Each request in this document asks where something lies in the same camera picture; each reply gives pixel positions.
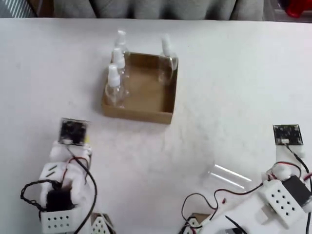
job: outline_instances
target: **cable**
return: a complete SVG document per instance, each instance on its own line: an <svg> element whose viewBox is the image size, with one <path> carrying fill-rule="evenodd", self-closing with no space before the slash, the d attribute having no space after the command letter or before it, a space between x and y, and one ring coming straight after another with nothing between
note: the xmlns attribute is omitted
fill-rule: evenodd
<svg viewBox="0 0 312 234"><path fill-rule="evenodd" d="M303 180L306 181L306 180L309 179L311 176L312 176L312 173L309 173L309 174L307 174L307 175L303 178Z"/></svg>
<svg viewBox="0 0 312 234"><path fill-rule="evenodd" d="M87 175L90 177L90 179L92 180L93 184L94 184L94 199L93 199L93 203L91 205L91 208L87 214L87 216L84 218L83 222L79 225L79 227L76 229L76 231L74 232L74 234L78 234L78 232L82 229L82 227L85 225L85 223L88 221L89 217L92 214L92 211L96 205L96 201L97 201L97 196L98 196L98 188L97 188L97 183L94 180L92 174L90 173L89 169L86 168L84 166L84 164L82 162L80 162L77 157L74 155L74 153L69 149L69 145L67 145L66 149L68 150L68 152L72 155L73 159L86 171Z"/></svg>
<svg viewBox="0 0 312 234"><path fill-rule="evenodd" d="M231 223L233 223L243 234L248 234L238 223L232 220L230 217L225 216Z"/></svg>
<svg viewBox="0 0 312 234"><path fill-rule="evenodd" d="M36 206L40 212L46 211L46 208L43 208L39 203L37 203L36 200L29 200L29 199L25 198L24 194L25 194L26 189L28 187L33 186L35 184L43 184L43 183L46 183L46 182L51 183L54 190L58 190L62 186L62 184L59 183L58 181L50 180L50 179L43 179L43 180L38 180L38 181L31 182L29 184L26 184L24 186L24 188L20 192L20 198L22 200L26 201L28 204L30 204L32 206Z"/></svg>
<svg viewBox="0 0 312 234"><path fill-rule="evenodd" d="M294 157L297 159L297 161L299 161L302 166L304 167L304 169L307 171L307 173L309 174L310 171L307 167L307 165L304 163L304 161L294 152L291 150L291 148L289 147L288 144L284 144L286 146L286 148L294 155ZM312 189L312 180L311 180L311 177L309 178L310 179L310 190ZM308 214L308 220L307 220L307 226L306 226L306 234L309 234L309 229L310 229L310 221L311 221L311 212L309 212Z"/></svg>
<svg viewBox="0 0 312 234"><path fill-rule="evenodd" d="M194 195L199 195L201 197L203 197L206 201L206 203L208 204L208 206L215 210L216 208L214 208L210 203L209 201L206 199L206 197L203 195L203 194L200 194L200 193L192 193L190 195L188 195L185 199L184 199L184 202L183 202L183 205L182 205L182 209L181 209L181 214L182 214L182 217L183 219L188 223L188 226L191 227L191 228L194 228L194 229L198 229L198 228L202 228L202 226L199 226L199 227L193 227L192 225L190 225L189 221L187 220L187 218L184 216L184 206L185 206L185 203L186 203L186 200L191 197L191 196L194 196Z"/></svg>
<svg viewBox="0 0 312 234"><path fill-rule="evenodd" d="M218 211L219 209L219 203L218 203L218 200L216 199L216 193L217 192L220 192L220 191L225 191L225 192L228 192L228 193L231 193L231 194L234 194L234 195L247 195L247 194L251 194L252 192L256 191L258 188L260 188L261 186L263 185L263 183L259 184L257 187L255 187L254 189L250 190L250 191L247 191L247 192L244 192L244 193L236 193L236 192L233 192L231 190L227 190L227 189L217 189L215 192L214 192L214 199L216 201L216 209L213 213L213 215L209 218L209 220L212 220L212 218L214 217L214 215L216 214L216 212Z"/></svg>
<svg viewBox="0 0 312 234"><path fill-rule="evenodd" d="M87 168L89 169L89 162L88 162L87 159L85 159L84 157L76 157L76 159L84 159L84 160L86 161L86 163L87 163ZM69 164L72 160L75 160L75 159L74 159L74 158L71 158L71 159L68 161L67 166L68 166L68 164ZM67 166L66 166L66 170L65 170L64 173L63 173L62 183L64 182L65 175L66 175L67 170L68 170L68 169L67 169Z"/></svg>

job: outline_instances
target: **white bracket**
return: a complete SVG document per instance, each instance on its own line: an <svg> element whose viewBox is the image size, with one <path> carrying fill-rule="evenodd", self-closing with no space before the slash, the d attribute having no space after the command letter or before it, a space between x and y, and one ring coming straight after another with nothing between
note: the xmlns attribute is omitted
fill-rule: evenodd
<svg viewBox="0 0 312 234"><path fill-rule="evenodd" d="M110 234L110 231L101 216L97 217L93 222L91 234Z"/></svg>
<svg viewBox="0 0 312 234"><path fill-rule="evenodd" d="M264 202L274 209L286 228L289 228L305 214L279 180L265 181L263 187L260 188L259 194Z"/></svg>
<svg viewBox="0 0 312 234"><path fill-rule="evenodd" d="M198 223L198 221L197 221L196 218L190 218L190 219L189 219L189 224L190 224L192 227L199 227L199 223ZM195 230L196 233L199 233L200 230L201 230L201 228L197 228L197 229L194 229L194 230ZM186 228L184 229L183 234L193 234L193 231L192 231L192 229L191 229L190 227L186 227Z"/></svg>

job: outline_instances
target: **white 3d-printed part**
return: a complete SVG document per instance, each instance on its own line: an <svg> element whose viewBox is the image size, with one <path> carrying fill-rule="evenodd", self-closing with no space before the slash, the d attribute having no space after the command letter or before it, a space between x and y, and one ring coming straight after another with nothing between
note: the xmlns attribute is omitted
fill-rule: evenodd
<svg viewBox="0 0 312 234"><path fill-rule="evenodd" d="M303 209L279 180L265 181L259 194L275 210L286 228L304 215Z"/></svg>
<svg viewBox="0 0 312 234"><path fill-rule="evenodd" d="M91 234L109 234L109 233L110 231L104 219L101 216L97 217L96 220L93 222Z"/></svg>
<svg viewBox="0 0 312 234"><path fill-rule="evenodd" d="M192 227L199 227L199 223L195 218L190 218L189 223ZM200 230L201 230L201 228L197 228L197 229L195 229L195 232L199 233ZM191 230L190 227L187 227L184 229L183 234L193 234L193 231Z"/></svg>
<svg viewBox="0 0 312 234"><path fill-rule="evenodd" d="M47 234L73 232L82 221L81 215L80 206L68 211L42 212L42 232Z"/></svg>

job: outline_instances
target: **cardboard box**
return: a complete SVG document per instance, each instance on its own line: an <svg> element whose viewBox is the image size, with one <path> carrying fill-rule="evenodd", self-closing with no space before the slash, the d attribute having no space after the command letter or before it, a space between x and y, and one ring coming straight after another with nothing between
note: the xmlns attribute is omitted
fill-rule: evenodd
<svg viewBox="0 0 312 234"><path fill-rule="evenodd" d="M110 106L105 91L104 115L138 121L170 124L175 107L177 70L169 86L158 82L158 56L131 53L130 77L125 85L130 91L124 108Z"/></svg>

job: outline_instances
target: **gray chair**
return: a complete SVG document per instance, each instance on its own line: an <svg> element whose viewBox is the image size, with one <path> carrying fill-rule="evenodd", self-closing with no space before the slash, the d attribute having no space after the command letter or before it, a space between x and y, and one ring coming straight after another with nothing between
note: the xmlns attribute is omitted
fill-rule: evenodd
<svg viewBox="0 0 312 234"><path fill-rule="evenodd" d="M31 18L36 13L27 0L0 0L0 18Z"/></svg>
<svg viewBox="0 0 312 234"><path fill-rule="evenodd" d="M54 0L55 17L262 20L264 0Z"/></svg>

